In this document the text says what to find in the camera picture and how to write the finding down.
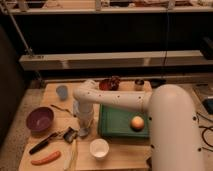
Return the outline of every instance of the black handle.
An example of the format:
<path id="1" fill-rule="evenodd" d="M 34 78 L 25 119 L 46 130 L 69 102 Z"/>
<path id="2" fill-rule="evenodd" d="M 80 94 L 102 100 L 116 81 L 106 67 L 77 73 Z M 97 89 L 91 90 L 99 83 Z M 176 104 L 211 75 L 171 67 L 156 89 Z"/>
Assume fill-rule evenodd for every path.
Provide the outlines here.
<path id="1" fill-rule="evenodd" d="M 46 147 L 49 144 L 49 139 L 45 139 L 43 141 L 41 141 L 40 143 L 38 143 L 35 147 L 33 147 L 29 153 L 30 154 L 34 154 L 35 152 L 41 150 L 42 148 Z"/>

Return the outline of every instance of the white bowl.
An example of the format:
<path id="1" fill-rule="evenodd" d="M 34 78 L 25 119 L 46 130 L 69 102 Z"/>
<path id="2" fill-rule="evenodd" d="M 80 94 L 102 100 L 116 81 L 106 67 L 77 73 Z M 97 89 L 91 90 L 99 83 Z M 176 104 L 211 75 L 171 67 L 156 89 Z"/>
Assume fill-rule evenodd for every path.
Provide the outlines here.
<path id="1" fill-rule="evenodd" d="M 109 145 L 104 139 L 95 139 L 90 143 L 90 153 L 97 160 L 103 160 L 109 152 Z"/>

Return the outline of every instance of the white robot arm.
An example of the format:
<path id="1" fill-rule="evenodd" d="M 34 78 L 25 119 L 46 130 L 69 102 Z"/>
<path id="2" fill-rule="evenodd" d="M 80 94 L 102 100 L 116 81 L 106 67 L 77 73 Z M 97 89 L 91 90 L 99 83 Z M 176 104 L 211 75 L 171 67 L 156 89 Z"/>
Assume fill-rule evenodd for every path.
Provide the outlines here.
<path id="1" fill-rule="evenodd" d="M 73 96 L 74 112 L 83 122 L 93 119 L 93 103 L 147 111 L 153 171 L 205 171 L 195 107 L 182 88 L 163 85 L 154 93 L 101 91 L 96 82 L 87 80 Z"/>

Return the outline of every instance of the mat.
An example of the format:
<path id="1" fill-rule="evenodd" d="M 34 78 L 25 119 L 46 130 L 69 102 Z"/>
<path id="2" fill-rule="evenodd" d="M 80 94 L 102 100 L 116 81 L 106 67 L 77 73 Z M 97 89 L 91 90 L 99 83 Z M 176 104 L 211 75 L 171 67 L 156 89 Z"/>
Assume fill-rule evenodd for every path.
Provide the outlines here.
<path id="1" fill-rule="evenodd" d="M 130 127 L 130 121 L 136 115 L 141 116 L 145 123 L 144 129 L 139 132 Z M 148 138 L 148 116 L 100 105 L 98 133 L 102 137 Z"/>

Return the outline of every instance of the purple bowl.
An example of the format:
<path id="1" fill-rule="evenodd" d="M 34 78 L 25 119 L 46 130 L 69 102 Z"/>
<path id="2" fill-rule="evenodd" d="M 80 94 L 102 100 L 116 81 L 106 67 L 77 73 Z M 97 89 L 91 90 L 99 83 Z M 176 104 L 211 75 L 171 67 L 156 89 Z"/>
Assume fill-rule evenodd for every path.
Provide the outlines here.
<path id="1" fill-rule="evenodd" d="M 26 125 L 32 132 L 41 132 L 50 127 L 53 118 L 54 114 L 50 108 L 39 107 L 28 115 Z"/>

